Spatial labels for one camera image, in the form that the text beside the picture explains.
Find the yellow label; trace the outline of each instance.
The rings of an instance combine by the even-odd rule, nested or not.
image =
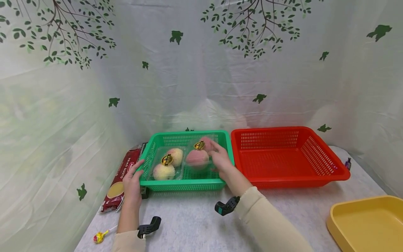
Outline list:
[[[170,165],[172,162],[174,161],[174,158],[171,156],[171,154],[165,155],[162,159],[161,159],[161,164],[168,166]]]
[[[204,141],[197,142],[193,147],[197,150],[202,150],[204,148]]]
[[[115,184],[111,185],[106,196],[111,199],[121,195],[122,193],[123,193],[123,182],[116,182]]]

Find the red pasta package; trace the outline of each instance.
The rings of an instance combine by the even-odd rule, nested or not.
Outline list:
[[[101,205],[100,212],[109,212],[119,209],[123,203],[123,177],[127,171],[132,167],[140,158],[141,149],[129,150],[123,159],[115,178],[110,185],[108,193],[105,196],[104,202]]]

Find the green leaf print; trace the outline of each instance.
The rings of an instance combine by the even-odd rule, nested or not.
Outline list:
[[[330,129],[332,129],[332,128],[326,127],[326,124],[324,124],[324,125],[322,125],[322,126],[318,129],[318,131],[326,132],[326,131],[328,131],[328,130],[330,130]]]
[[[258,95],[256,96],[256,98],[253,99],[253,102],[258,102],[258,103],[260,104],[260,103],[263,101],[263,99],[266,98],[266,97],[267,97],[267,95],[258,94]]]
[[[147,68],[148,70],[148,62],[143,61],[143,68]]]
[[[180,31],[172,31],[172,37],[169,39],[169,42],[179,42],[182,40],[183,32]]]
[[[77,64],[83,70],[90,68],[95,55],[99,59],[107,58],[107,48],[116,48],[114,39],[104,33],[106,28],[112,29],[115,25],[111,20],[115,15],[113,1],[102,0],[99,4],[86,0],[41,2],[0,0],[0,8],[7,9],[4,15],[15,16],[15,23],[23,24],[12,29],[10,37],[15,40],[31,38],[29,45],[19,44],[19,47],[28,53],[40,49],[45,66],[50,63]],[[2,30],[11,30],[7,27],[10,21],[4,15],[0,15],[0,35],[5,34]]]
[[[311,0],[223,0],[202,12],[201,21],[212,22],[214,33],[221,32],[220,45],[243,52],[244,58],[260,58],[266,48],[281,52],[283,38],[295,41],[300,36],[296,21],[312,13]]]
[[[326,57],[327,57],[328,55],[329,55],[329,52],[323,52],[323,53],[322,53],[322,57],[320,57],[319,60],[325,61],[325,59],[326,59]]]
[[[375,42],[377,42],[380,38],[386,35],[387,32],[390,32],[392,27],[389,25],[378,25],[377,28],[375,28],[375,31],[368,33],[367,37],[374,37],[375,36]]]
[[[87,194],[87,190],[85,189],[85,185],[83,183],[83,185],[81,186],[81,189],[77,189],[78,192],[78,196],[80,197],[80,201],[83,200],[83,198],[85,197],[85,195]]]
[[[109,107],[112,107],[114,105],[115,107],[118,106],[118,103],[120,101],[120,98],[109,98]]]

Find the white fabric backdrop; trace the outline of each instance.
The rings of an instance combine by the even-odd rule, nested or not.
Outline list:
[[[0,33],[0,200],[6,206],[0,214],[0,246],[5,250],[72,251],[126,150],[160,131],[293,125],[316,130],[326,124],[330,130],[316,132],[328,144],[359,154],[403,196],[403,2],[305,0],[304,8],[312,11],[305,18],[298,9],[286,12],[295,14],[292,24],[300,29],[300,37],[290,41],[291,35],[276,27],[275,34],[284,40],[281,52],[271,50],[273,42],[260,45],[257,48],[265,48],[266,53],[259,59],[244,58],[245,52],[219,45],[224,27],[229,31],[232,25],[219,22],[221,27],[214,33],[211,26],[217,22],[211,21],[211,12],[221,15],[229,1],[223,5],[215,1],[214,11],[209,1],[92,2],[60,2],[61,9],[55,9],[66,15],[74,9],[83,32],[95,33],[79,15],[88,16],[95,3],[101,12],[98,6],[105,4],[98,19],[116,49],[108,48],[108,38],[98,40],[77,31],[89,41],[79,39],[81,46],[101,43],[108,57],[100,59],[97,48],[89,49],[94,61],[90,69],[81,70],[74,64],[75,56],[73,63],[63,65],[69,59],[62,52],[67,42],[51,46],[56,56],[63,56],[58,64],[56,59],[44,62],[51,55],[50,41],[46,34],[45,40],[39,35],[30,39],[22,0],[18,16],[16,0],[10,1],[11,7],[0,0],[0,15],[5,17],[0,17],[0,32],[6,36]],[[243,10],[250,5],[231,1],[228,12],[241,11],[238,2]],[[264,22],[259,19],[260,2],[253,2],[259,4],[255,15],[260,28]],[[269,2],[264,1],[265,11],[270,11]],[[38,16],[38,4],[24,3],[32,11],[32,23],[44,25],[51,20],[51,12],[45,9]],[[48,5],[53,10],[53,1],[40,3],[40,8]],[[278,11],[285,8],[275,3]],[[200,19],[206,9],[209,19],[204,23]],[[57,29],[54,24],[52,32]],[[90,24],[98,26],[95,19]],[[375,36],[367,35],[379,25],[392,29],[375,42]],[[21,27],[27,36],[15,30]],[[74,29],[62,27],[74,40]],[[233,42],[244,47],[235,39],[242,34],[239,29],[231,33]],[[179,43],[170,42],[172,31],[183,33]],[[265,31],[264,37],[270,35]],[[328,54],[320,60],[324,52]],[[258,94],[266,97],[253,102]],[[119,99],[116,106],[109,98]],[[87,194],[80,201],[77,189],[83,183]]]

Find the beige sleeve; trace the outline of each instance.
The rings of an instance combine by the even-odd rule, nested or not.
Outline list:
[[[139,231],[117,233],[113,243],[112,252],[144,252],[145,239],[137,237]]]
[[[249,188],[241,197],[235,212],[252,230],[263,251],[312,252],[296,228],[258,191]]]

